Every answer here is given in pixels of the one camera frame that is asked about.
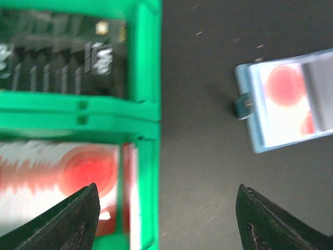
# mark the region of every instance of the black table surface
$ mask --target black table surface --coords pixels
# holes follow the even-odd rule
[[[236,65],[331,47],[333,1],[163,1],[161,250],[241,249],[241,183],[333,234],[333,136],[254,154],[230,107]]]

